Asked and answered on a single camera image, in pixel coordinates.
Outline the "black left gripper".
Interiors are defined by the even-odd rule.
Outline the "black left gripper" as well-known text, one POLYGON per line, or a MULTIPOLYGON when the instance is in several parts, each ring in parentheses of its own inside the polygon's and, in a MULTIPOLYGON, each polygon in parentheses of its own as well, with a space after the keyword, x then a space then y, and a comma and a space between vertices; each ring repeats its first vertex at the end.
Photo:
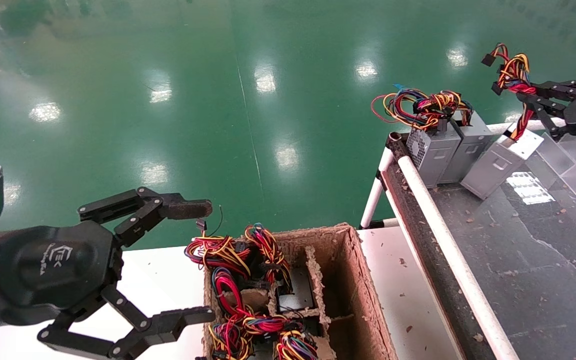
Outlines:
POLYGON ((38 226, 0 232, 0 327, 30 326, 55 319, 39 331, 48 348, 92 360, 136 360, 146 350, 178 341, 188 326, 211 323, 209 306, 163 311, 147 317, 116 285, 122 249, 129 248, 165 219, 192 220, 212 214, 208 199, 148 187, 114 194, 78 209, 72 227, 38 226), (123 219, 114 234, 99 224, 123 219), (71 332, 110 305, 131 326, 115 342, 71 332))

